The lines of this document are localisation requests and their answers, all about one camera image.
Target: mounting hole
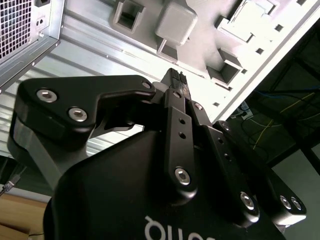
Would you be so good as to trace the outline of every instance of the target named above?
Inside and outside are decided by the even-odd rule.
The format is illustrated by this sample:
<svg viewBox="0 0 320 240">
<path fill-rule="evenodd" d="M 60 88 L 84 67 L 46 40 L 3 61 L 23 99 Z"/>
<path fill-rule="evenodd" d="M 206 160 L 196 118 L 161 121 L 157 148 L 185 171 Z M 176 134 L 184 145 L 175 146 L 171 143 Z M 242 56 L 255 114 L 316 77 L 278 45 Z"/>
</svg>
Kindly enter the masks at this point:
<svg viewBox="0 0 320 240">
<path fill-rule="evenodd" d="M 173 95 L 175 95 L 178 99 L 181 98 L 180 93 L 178 93 L 178 92 L 176 92 L 176 91 L 173 91 Z"/>
<path fill-rule="evenodd" d="M 228 161 L 231 162 L 231 158 L 230 158 L 230 156 L 229 156 L 227 153 L 224 154 L 224 157 L 225 157 L 225 159 L 227 159 Z"/>
<path fill-rule="evenodd" d="M 179 136 L 180 136 L 180 138 L 182 138 L 182 139 L 186 139 L 186 138 L 187 138 L 186 135 L 184 135 L 183 132 L 179 132 Z"/>
<path fill-rule="evenodd" d="M 149 85 L 149 83 L 147 83 L 147 82 L 145 82 L 145 81 L 142 82 L 142 86 L 144 86 L 144 87 L 147 88 L 147 89 L 150 89 L 150 88 L 151 88 L 151 86 Z"/>
<path fill-rule="evenodd" d="M 183 120 L 182 118 L 179 118 L 179 122 L 180 122 L 181 124 L 186 124 L 185 120 Z"/>
</svg>

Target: metal panel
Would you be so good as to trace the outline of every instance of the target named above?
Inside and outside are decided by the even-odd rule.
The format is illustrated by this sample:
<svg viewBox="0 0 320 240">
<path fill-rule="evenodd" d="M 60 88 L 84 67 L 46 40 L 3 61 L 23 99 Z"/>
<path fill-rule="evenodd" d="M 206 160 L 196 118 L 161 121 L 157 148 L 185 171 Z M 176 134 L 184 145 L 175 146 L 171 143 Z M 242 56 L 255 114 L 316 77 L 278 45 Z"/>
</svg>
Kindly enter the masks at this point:
<svg viewBox="0 0 320 240">
<path fill-rule="evenodd" d="M 197 69 L 181 62 L 178 62 L 178 65 L 173 64 L 159 57 L 154 49 L 111 29 L 108 20 L 113 9 L 110 3 L 110 0 L 68 0 L 63 16 L 63 28 L 47 28 L 44 31 L 45 35 L 48 32 L 54 32 L 58 37 L 60 34 L 60 45 L 36 63 L 24 76 L 20 76 L 19 81 L 8 86 L 9 88 L 0 94 L 0 155 L 10 154 L 6 146 L 6 138 L 15 94 L 20 81 L 29 78 L 141 75 L 154 82 L 160 81 L 169 68 L 174 68 L 186 75 L 192 99 L 201 103 L 210 120 L 213 121 L 217 116 L 226 116 L 225 112 L 230 107 L 228 103 L 237 101 L 248 82 L 247 73 L 246 80 L 241 78 L 238 80 L 237 88 L 227 90 L 212 82 L 209 76 L 203 76 L 203 73 Z M 142 126 L 135 126 L 127 132 L 111 132 L 91 139 L 87 144 L 87 153 L 89 156 L 96 154 L 141 130 Z"/>
</svg>

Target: perforated mesh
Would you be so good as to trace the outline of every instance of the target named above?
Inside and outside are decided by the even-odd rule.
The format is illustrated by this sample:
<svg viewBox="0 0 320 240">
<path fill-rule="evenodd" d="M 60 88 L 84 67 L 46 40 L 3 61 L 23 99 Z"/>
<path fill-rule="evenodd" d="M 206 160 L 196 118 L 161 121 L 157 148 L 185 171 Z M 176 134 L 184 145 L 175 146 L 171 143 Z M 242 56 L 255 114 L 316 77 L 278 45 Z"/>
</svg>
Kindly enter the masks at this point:
<svg viewBox="0 0 320 240">
<path fill-rule="evenodd" d="M 0 0 L 0 61 L 30 39 L 32 0 Z"/>
</svg>

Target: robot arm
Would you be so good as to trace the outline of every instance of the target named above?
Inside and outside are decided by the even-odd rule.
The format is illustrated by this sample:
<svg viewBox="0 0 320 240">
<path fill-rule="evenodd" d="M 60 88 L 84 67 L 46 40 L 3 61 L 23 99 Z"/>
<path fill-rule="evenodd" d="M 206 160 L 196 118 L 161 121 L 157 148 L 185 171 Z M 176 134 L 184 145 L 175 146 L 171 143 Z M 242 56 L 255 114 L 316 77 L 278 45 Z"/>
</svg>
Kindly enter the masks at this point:
<svg viewBox="0 0 320 240">
<path fill-rule="evenodd" d="M 306 207 L 235 134 L 209 121 L 170 69 L 141 76 L 37 78 L 20 84 L 8 149 L 54 195 L 44 234 L 64 239 L 284 239 Z M 89 138 L 144 130 L 87 157 Z"/>
</svg>

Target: square slot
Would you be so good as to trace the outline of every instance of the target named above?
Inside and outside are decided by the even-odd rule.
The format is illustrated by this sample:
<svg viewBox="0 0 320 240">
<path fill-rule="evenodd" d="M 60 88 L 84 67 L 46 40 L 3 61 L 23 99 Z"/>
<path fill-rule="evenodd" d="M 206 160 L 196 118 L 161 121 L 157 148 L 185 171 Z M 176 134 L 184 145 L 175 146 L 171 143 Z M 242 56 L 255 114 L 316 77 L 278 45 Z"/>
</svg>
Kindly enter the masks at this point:
<svg viewBox="0 0 320 240">
<path fill-rule="evenodd" d="M 297 0 L 296 2 L 297 2 L 297 4 L 302 6 L 306 2 L 306 0 Z"/>
<path fill-rule="evenodd" d="M 261 55 L 264 52 L 264 50 L 261 48 L 258 48 L 255 52 Z"/>
<path fill-rule="evenodd" d="M 280 24 L 278 24 L 276 27 L 275 27 L 275 30 L 280 32 L 284 27 L 281 26 Z"/>
<path fill-rule="evenodd" d="M 136 21 L 140 6 L 134 2 L 126 0 L 123 3 L 122 11 L 119 16 L 118 24 L 132 30 Z"/>
</svg>

